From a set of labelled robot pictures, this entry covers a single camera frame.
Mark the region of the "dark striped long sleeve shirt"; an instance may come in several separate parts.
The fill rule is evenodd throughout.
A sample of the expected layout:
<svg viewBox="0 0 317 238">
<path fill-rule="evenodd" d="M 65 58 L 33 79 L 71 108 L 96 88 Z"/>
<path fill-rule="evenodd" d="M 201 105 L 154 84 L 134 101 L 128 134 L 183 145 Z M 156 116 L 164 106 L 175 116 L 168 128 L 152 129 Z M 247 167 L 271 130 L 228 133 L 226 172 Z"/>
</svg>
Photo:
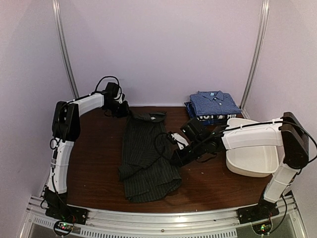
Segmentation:
<svg viewBox="0 0 317 238">
<path fill-rule="evenodd" d="M 165 112 L 131 113 L 127 117 L 118 172 L 130 202 L 163 199 L 182 184 L 178 168 L 169 161 L 165 119 Z"/>
</svg>

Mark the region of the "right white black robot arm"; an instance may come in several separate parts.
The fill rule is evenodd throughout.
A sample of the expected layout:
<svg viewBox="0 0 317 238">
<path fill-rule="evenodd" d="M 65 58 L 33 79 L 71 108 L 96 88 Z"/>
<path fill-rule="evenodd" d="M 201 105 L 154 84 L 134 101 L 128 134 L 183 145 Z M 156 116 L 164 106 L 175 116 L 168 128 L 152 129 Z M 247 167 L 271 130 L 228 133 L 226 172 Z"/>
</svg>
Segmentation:
<svg viewBox="0 0 317 238">
<path fill-rule="evenodd" d="M 265 122 L 231 118 L 213 131 L 192 118 L 181 130 L 184 136 L 170 134 L 172 143 L 178 145 L 170 159 L 172 165 L 182 167 L 205 154 L 225 152 L 226 166 L 236 174 L 259 178 L 272 175 L 254 207 L 259 219 L 275 209 L 293 179 L 312 162 L 312 138 L 291 112 Z"/>
</svg>

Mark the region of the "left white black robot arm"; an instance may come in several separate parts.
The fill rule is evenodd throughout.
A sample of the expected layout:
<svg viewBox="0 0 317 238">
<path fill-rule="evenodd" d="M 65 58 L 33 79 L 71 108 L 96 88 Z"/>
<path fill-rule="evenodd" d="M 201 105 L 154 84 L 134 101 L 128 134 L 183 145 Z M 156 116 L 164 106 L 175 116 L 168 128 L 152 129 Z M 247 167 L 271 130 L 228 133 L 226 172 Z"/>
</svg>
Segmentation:
<svg viewBox="0 0 317 238">
<path fill-rule="evenodd" d="M 129 113 L 125 95 L 109 89 L 56 104 L 52 124 L 53 138 L 50 142 L 53 155 L 45 200 L 60 220 L 67 220 L 71 216 L 71 209 L 66 205 L 66 180 L 70 154 L 81 132 L 80 117 L 98 108 L 110 111 L 110 115 L 117 118 L 125 117 Z"/>
</svg>

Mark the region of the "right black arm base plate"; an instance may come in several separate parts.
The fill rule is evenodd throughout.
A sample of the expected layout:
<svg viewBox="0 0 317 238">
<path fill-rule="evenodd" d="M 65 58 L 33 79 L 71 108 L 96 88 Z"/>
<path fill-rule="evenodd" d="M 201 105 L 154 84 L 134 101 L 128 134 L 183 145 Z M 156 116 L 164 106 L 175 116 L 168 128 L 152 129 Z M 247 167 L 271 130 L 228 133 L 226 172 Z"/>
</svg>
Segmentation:
<svg viewBox="0 0 317 238">
<path fill-rule="evenodd" d="M 253 223 L 260 220 L 269 220 L 272 216 L 279 215 L 276 205 L 253 205 L 237 210 L 240 224 Z"/>
</svg>

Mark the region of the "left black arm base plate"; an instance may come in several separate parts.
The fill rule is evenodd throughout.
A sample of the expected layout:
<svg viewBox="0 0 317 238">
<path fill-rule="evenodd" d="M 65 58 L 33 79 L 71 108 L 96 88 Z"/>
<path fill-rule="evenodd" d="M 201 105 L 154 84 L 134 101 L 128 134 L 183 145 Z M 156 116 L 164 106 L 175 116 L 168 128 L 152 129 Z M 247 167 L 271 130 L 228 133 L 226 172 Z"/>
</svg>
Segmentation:
<svg viewBox="0 0 317 238">
<path fill-rule="evenodd" d="M 46 210 L 45 215 L 68 223 L 85 225 L 88 210 L 74 206 L 67 206 L 64 210 L 49 207 Z"/>
</svg>

